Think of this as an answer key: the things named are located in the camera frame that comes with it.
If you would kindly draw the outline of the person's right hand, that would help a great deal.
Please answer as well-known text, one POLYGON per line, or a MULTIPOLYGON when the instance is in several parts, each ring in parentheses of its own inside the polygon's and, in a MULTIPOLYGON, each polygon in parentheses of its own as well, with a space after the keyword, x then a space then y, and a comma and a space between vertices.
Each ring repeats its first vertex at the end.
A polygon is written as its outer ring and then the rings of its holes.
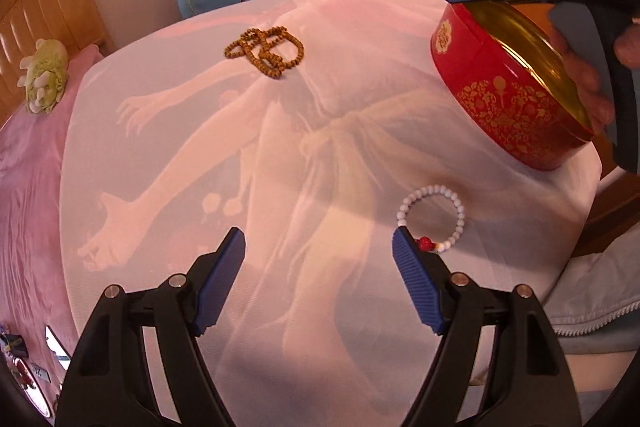
MULTIPOLYGON (((561 54, 568 77, 576 84, 578 98, 585 107, 591 127, 595 134, 603 134, 604 129, 615 118, 614 104, 605 98, 597 71, 576 54, 561 33, 553 27, 550 34, 551 44, 561 54)), ((640 27, 639 21, 629 26, 617 38, 615 54, 628 69, 638 69, 640 65, 640 27)))

